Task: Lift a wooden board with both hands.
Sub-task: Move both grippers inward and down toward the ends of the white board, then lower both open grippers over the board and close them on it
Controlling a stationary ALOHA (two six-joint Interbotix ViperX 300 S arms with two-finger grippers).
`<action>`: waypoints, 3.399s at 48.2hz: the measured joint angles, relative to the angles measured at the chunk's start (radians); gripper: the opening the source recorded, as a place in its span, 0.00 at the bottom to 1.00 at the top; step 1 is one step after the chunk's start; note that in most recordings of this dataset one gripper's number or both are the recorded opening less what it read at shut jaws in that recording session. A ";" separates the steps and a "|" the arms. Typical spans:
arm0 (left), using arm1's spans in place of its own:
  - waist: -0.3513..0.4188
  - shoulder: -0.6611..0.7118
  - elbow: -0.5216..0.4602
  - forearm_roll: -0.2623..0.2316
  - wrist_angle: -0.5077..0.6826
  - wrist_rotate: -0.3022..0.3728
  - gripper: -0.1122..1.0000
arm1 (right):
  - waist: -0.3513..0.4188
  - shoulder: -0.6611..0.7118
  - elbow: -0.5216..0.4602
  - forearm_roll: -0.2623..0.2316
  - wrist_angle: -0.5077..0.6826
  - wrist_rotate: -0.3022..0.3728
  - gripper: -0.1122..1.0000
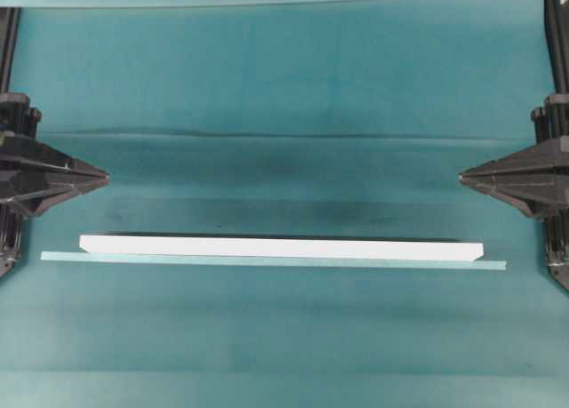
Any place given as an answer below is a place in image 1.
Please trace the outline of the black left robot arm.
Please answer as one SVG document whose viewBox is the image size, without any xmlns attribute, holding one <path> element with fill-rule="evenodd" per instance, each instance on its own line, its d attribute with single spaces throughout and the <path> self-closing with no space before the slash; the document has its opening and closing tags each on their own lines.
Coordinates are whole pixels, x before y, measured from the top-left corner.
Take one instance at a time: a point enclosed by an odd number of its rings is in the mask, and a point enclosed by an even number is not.
<svg viewBox="0 0 569 408">
<path fill-rule="evenodd" d="M 1 276 L 20 259 L 23 223 L 69 199 L 108 185 L 108 174 L 36 138 L 42 119 L 9 83 L 20 9 L 1 9 Z"/>
</svg>

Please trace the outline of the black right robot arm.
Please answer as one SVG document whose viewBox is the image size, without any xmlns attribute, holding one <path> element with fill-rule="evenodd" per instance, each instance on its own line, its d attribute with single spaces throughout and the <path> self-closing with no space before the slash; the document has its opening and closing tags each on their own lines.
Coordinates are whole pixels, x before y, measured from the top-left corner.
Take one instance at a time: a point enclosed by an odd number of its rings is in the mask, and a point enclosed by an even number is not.
<svg viewBox="0 0 569 408">
<path fill-rule="evenodd" d="M 459 174 L 460 183 L 542 223 L 551 277 L 568 288 L 568 0 L 544 0 L 555 91 L 531 113 L 529 148 Z"/>
</svg>

